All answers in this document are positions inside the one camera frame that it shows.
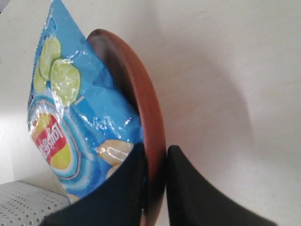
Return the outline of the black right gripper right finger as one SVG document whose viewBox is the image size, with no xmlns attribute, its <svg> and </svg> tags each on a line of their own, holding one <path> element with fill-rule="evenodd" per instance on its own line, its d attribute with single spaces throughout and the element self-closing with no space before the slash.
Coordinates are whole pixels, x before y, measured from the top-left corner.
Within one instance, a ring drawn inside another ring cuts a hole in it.
<svg viewBox="0 0 301 226">
<path fill-rule="evenodd" d="M 191 164 L 179 146 L 167 151 L 166 196 L 172 226 L 274 226 L 225 196 Z"/>
</svg>

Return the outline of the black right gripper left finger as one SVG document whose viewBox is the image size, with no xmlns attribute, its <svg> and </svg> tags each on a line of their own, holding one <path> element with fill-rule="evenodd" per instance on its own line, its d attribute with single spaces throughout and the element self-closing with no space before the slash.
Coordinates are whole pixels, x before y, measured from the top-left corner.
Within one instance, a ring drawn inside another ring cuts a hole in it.
<svg viewBox="0 0 301 226">
<path fill-rule="evenodd" d="M 42 226 L 138 226 L 146 206 L 144 145 L 134 145 L 121 166 L 83 199 L 45 217 Z"/>
</svg>

